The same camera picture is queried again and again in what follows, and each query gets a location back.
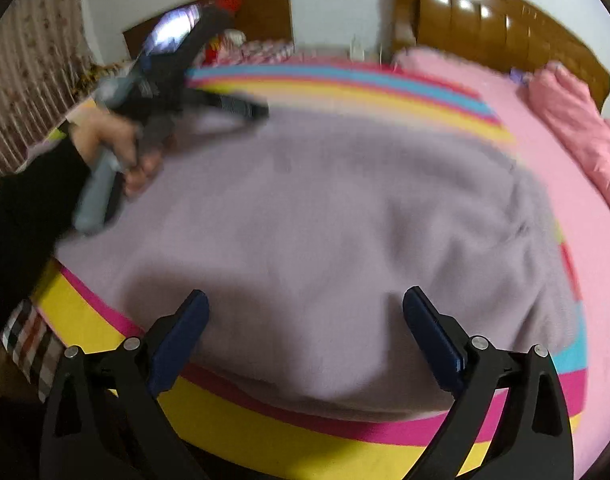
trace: brown headboard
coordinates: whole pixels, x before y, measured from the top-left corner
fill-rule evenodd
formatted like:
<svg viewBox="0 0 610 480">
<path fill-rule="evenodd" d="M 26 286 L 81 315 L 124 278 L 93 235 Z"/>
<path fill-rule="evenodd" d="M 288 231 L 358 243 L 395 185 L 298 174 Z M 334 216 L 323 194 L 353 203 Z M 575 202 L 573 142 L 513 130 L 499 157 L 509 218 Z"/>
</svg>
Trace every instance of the brown headboard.
<svg viewBox="0 0 610 480">
<path fill-rule="evenodd" d="M 174 8 L 178 9 L 190 4 L 208 1 L 192 0 Z M 156 16 L 152 16 L 123 32 L 127 50 L 132 59 L 135 59 L 138 55 L 143 41 L 168 10 L 172 9 L 167 9 Z M 245 32 L 247 41 L 293 41 L 290 0 L 243 0 L 242 7 L 234 18 L 234 28 Z"/>
<path fill-rule="evenodd" d="M 610 74 L 565 27 L 524 0 L 396 0 L 394 51 L 427 45 L 499 72 L 526 72 L 560 60 L 586 81 L 599 109 Z"/>
</svg>

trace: gray handle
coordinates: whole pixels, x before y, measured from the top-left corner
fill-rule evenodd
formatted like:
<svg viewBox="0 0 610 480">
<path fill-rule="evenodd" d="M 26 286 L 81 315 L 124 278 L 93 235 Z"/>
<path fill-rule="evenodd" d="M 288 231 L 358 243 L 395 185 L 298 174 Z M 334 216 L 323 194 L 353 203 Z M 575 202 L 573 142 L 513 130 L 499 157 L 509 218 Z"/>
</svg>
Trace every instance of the gray handle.
<svg viewBox="0 0 610 480">
<path fill-rule="evenodd" d="M 114 153 L 102 147 L 96 167 L 83 187 L 74 213 L 72 224 L 76 231 L 89 235 L 103 228 L 116 173 L 119 171 L 120 163 Z"/>
</svg>

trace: blue stripe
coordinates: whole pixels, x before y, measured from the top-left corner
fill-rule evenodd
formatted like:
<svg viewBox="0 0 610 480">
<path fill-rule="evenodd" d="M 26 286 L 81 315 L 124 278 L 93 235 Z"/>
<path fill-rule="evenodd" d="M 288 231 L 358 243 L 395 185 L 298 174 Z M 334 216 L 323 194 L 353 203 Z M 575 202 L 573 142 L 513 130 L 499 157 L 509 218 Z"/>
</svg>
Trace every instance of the blue stripe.
<svg viewBox="0 0 610 480">
<path fill-rule="evenodd" d="M 583 303 L 576 304 L 578 308 L 578 333 L 574 342 L 563 351 L 552 356 L 554 366 L 559 375 L 576 372 L 588 367 L 588 331 L 586 330 L 583 313 Z"/>
<path fill-rule="evenodd" d="M 422 96 L 453 107 L 487 118 L 495 118 L 494 112 L 485 103 L 468 97 L 448 88 L 413 81 L 402 77 L 395 77 L 387 73 L 367 72 L 362 70 L 348 70 L 332 66 L 303 66 L 303 65 L 234 65 L 219 66 L 215 68 L 193 68 L 187 72 L 193 79 L 202 79 L 212 76 L 237 75 L 284 75 L 320 77 L 344 82 L 370 84 L 385 89 L 406 92 L 414 96 Z"/>
</svg>

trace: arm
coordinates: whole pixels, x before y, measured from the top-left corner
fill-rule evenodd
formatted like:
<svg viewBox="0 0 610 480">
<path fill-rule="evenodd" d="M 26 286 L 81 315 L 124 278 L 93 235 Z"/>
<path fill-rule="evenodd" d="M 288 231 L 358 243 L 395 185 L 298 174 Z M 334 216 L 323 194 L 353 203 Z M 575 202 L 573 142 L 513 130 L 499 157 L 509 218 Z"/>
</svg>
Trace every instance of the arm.
<svg viewBox="0 0 610 480">
<path fill-rule="evenodd" d="M 0 185 L 0 330 L 19 301 L 27 297 L 70 227 L 78 196 L 100 142 L 133 162 L 134 127 L 101 110 L 91 110 L 82 126 L 22 173 Z"/>
</svg>

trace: floral curtain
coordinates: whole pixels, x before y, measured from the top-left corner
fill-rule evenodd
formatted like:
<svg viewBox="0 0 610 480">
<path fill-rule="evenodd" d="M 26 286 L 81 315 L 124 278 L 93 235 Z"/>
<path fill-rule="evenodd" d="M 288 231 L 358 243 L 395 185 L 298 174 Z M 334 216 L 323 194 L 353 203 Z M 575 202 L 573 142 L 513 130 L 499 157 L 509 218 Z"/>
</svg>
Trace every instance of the floral curtain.
<svg viewBox="0 0 610 480">
<path fill-rule="evenodd" d="M 0 19 L 0 176 L 71 108 L 91 65 L 80 0 L 14 0 Z"/>
</svg>

